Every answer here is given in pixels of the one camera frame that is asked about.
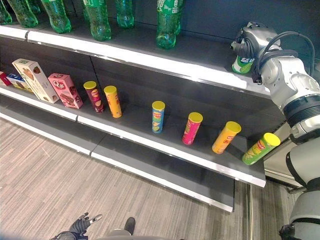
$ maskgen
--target pink snack box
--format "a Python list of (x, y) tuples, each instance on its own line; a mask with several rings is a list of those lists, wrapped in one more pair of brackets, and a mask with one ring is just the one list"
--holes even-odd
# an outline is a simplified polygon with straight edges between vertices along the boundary
[(7, 75), (3, 71), (0, 71), (0, 85), (9, 86), (10, 84), (11, 82), (7, 79)]
[(79, 109), (84, 104), (70, 75), (52, 73), (48, 79), (66, 107)]

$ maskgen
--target wood-grain floor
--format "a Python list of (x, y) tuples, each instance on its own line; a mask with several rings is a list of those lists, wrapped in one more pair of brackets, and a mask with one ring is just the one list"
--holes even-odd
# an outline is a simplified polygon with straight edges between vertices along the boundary
[[(179, 240), (246, 240), (247, 185), (236, 183), (235, 212), (193, 200), (0, 119), (0, 230), (49, 239), (84, 212), (103, 214), (89, 239), (136, 218), (136, 235)], [(267, 182), (253, 187), (254, 239), (276, 240), (297, 195)]]

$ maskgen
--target snack box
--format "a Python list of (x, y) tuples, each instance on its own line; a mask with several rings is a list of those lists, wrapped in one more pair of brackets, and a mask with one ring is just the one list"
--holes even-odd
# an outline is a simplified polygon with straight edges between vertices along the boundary
[(57, 93), (36, 61), (20, 58), (12, 64), (38, 99), (52, 104), (59, 100)]
[(84, 104), (70, 75), (52, 73), (48, 79), (66, 107), (79, 109)]
[(11, 82), (7, 79), (7, 75), (0, 71), (0, 85), (9, 86)]
[(30, 86), (20, 75), (10, 73), (8, 76), (6, 76), (6, 78), (12, 83), (15, 88), (23, 89), (32, 93)]

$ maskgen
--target black shoe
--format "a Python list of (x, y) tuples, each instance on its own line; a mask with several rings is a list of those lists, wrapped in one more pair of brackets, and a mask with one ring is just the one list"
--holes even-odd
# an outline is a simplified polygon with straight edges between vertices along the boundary
[(131, 216), (126, 220), (124, 225), (124, 230), (127, 230), (131, 235), (133, 235), (135, 226), (136, 226), (136, 220)]

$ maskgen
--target white shelf edge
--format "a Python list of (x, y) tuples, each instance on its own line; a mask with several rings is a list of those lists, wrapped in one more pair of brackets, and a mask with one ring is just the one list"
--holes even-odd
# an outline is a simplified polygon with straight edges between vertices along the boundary
[(28, 42), (40, 45), (48, 44), (74, 52), (90, 53), (95, 57), (110, 61), (144, 66), (154, 71), (158, 70), (161, 72), (173, 73), (174, 75), (183, 76), (183, 78), (195, 82), (211, 84), (233, 90), (237, 89), (242, 92), (251, 92), (267, 98), (270, 97), (270, 91), (266, 87), (251, 82), (249, 83), (238, 77), (236, 74), (197, 64), (171, 60), (107, 44), (32, 30), (28, 33), (27, 40)]
[(228, 205), (225, 205), (225, 204), (223, 204), (221, 202), (215, 201), (215, 200), (213, 200), (213, 199), (211, 199), (209, 197), (203, 196), (203, 195), (201, 195), (199, 193), (196, 193), (194, 191), (186, 189), (186, 188), (184, 188), (182, 186), (179, 186), (179, 185), (177, 185), (175, 183), (167, 181), (167, 180), (165, 180), (163, 178), (154, 176), (152, 174), (149, 174), (147, 172), (141, 171), (141, 170), (136, 169), (134, 167), (128, 166), (126, 164), (123, 164), (121, 162), (118, 162), (116, 160), (108, 158), (106, 156), (97, 154), (94, 151), (91, 153), (91, 157), (99, 159), (99, 160), (101, 160), (103, 162), (106, 162), (106, 163), (111, 164), (113, 166), (116, 166), (118, 168), (124, 169), (124, 170), (126, 170), (128, 172), (131, 172), (131, 173), (134, 173), (136, 175), (139, 175), (139, 176), (141, 176), (143, 178), (149, 179), (149, 180), (151, 180), (153, 182), (156, 182), (156, 183), (158, 183), (160, 185), (163, 185), (165, 187), (168, 187), (168, 188), (171, 188), (173, 190), (176, 190), (176, 191), (178, 191), (180, 193), (188, 195), (188, 196), (190, 196), (192, 198), (195, 198), (195, 199), (200, 200), (202, 202), (205, 202), (207, 204), (210, 204), (210, 205), (213, 205), (213, 206), (218, 207), (220, 209), (226, 210), (227, 212), (231, 213), (233, 211), (233, 207), (231, 207), (231, 206), (228, 206)]
[(28, 30), (13, 28), (9, 26), (0, 26), (0, 36), (7, 38), (13, 38), (24, 41), (26, 39), (26, 33)]
[(175, 157), (178, 157), (181, 159), (185, 159), (188, 162), (191, 162), (196, 165), (205, 167), (207, 169), (216, 171), (218, 173), (222, 173), (222, 174), (227, 175), (229, 177), (233, 177), (237, 181), (242, 180), (244, 182), (255, 184), (255, 185), (262, 187), (262, 188), (264, 188), (266, 185), (266, 180), (259, 179), (257, 177), (243, 173), (241, 171), (228, 168), (226, 166), (217, 164), (212, 161), (208, 161), (208, 160), (203, 159), (201, 157), (198, 157), (198, 156), (192, 155), (190, 153), (178, 150), (174, 147), (167, 146), (167, 145), (164, 145), (162, 143), (159, 143), (159, 142), (156, 142), (153, 140), (149, 140), (147, 138), (144, 138), (144, 137), (135, 135), (133, 133), (115, 128), (113, 126), (106, 125), (104, 123), (94, 121), (94, 120), (91, 120), (89, 118), (86, 118), (86, 117), (83, 117), (80, 115), (78, 116), (77, 121), (79, 123), (85, 124), (87, 126), (91, 126), (91, 127), (103, 130), (109, 134), (116, 135), (120, 138), (124, 138), (124, 139), (130, 140), (130, 141), (133, 141), (133, 142), (137, 142), (139, 144), (145, 145), (145, 146), (150, 147), (152, 149), (159, 150), (160, 152), (167, 153), (170, 156), (175, 156)]
[(3, 118), (3, 119), (5, 119), (5, 120), (8, 120), (9, 122), (12, 122), (12, 123), (14, 123), (14, 124), (17, 124), (17, 125), (25, 128), (25, 129), (28, 129), (28, 130), (36, 133), (36, 134), (39, 134), (39, 135), (41, 135), (41, 136), (44, 136), (44, 137), (46, 137), (46, 138), (48, 138), (48, 139), (51, 139), (51, 140), (57, 142), (57, 143), (60, 143), (60, 144), (65, 145), (65, 146), (67, 146), (67, 147), (69, 147), (69, 148), (72, 148), (72, 149), (74, 149), (74, 150), (76, 150), (76, 151), (78, 151), (78, 152), (80, 152), (80, 153), (83, 153), (83, 154), (86, 154), (86, 155), (90, 155), (90, 153), (91, 153), (91, 151), (88, 150), (88, 149), (85, 149), (85, 148), (83, 148), (83, 147), (81, 147), (81, 146), (78, 146), (78, 145), (76, 145), (76, 144), (73, 144), (72, 142), (66, 141), (66, 140), (61, 139), (61, 138), (59, 138), (59, 137), (57, 137), (57, 136), (54, 136), (54, 135), (52, 135), (52, 134), (50, 134), (50, 133), (47, 133), (47, 132), (45, 132), (45, 131), (42, 131), (42, 130), (36, 128), (36, 127), (30, 126), (30, 125), (28, 125), (28, 124), (26, 124), (26, 123), (24, 123), (24, 122), (22, 122), (22, 121), (19, 121), (19, 120), (15, 119), (15, 118), (13, 118), (13, 117), (11, 117), (11, 116), (5, 115), (5, 114), (2, 113), (2, 112), (0, 112), (0, 118)]
[(26, 104), (35, 106), (37, 108), (41, 108), (41, 109), (49, 111), (49, 112), (51, 112), (53, 114), (56, 114), (56, 115), (62, 116), (64, 118), (70, 119), (72, 121), (76, 121), (77, 120), (77, 115), (74, 114), (74, 113), (68, 112), (66, 110), (59, 109), (59, 108), (55, 107), (54, 105), (49, 105), (49, 104), (46, 104), (46, 103), (41, 102), (39, 100), (34, 100), (34, 99), (29, 98), (27, 96), (23, 96), (21, 94), (18, 94), (18, 93), (15, 93), (13, 91), (10, 91), (9, 89), (5, 89), (4, 87), (0, 87), (0, 94), (6, 95), (6, 96), (8, 96), (10, 98), (19, 100), (21, 102), (24, 102)]

